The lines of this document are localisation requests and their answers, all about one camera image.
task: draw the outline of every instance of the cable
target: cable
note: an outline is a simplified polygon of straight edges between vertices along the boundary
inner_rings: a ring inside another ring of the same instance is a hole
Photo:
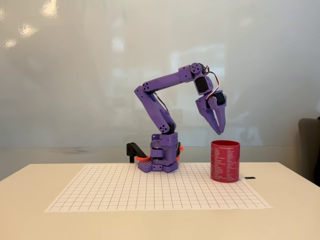
[[[208,75],[208,74],[213,74],[215,76],[215,80],[216,82],[218,83],[218,86],[208,95],[206,96],[206,100],[208,100],[213,94],[215,94],[215,92],[218,90],[218,88],[220,87],[220,81],[217,77],[217,75],[213,72],[213,71],[210,71],[209,70],[209,67],[208,67],[208,71],[204,73],[204,75]]]
[[[166,106],[165,103],[160,99],[160,97],[157,95],[157,93],[154,92],[153,94],[156,95],[156,97],[158,98],[158,100],[164,105],[165,109],[169,112],[167,106]]]

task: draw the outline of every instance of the gray chair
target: gray chair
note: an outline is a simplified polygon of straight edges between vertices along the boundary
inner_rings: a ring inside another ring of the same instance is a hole
[[[320,120],[303,118],[298,123],[303,161],[302,176],[315,182],[315,168],[319,157]]]

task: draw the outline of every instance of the grid paper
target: grid paper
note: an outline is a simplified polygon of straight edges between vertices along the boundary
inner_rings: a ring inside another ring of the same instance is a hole
[[[210,163],[180,163],[170,173],[109,163],[85,165],[44,212],[271,208],[242,177],[212,180]]]

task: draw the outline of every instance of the tabletop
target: tabletop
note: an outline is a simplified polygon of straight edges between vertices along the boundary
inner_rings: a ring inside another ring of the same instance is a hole
[[[0,181],[0,239],[319,239],[320,188],[280,163],[240,163],[273,209],[44,213],[83,166],[31,164]]]

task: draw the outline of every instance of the red cylindrical container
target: red cylindrical container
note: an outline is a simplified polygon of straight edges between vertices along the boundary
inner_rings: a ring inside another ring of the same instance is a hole
[[[239,180],[240,143],[217,140],[211,142],[211,179],[222,183]]]

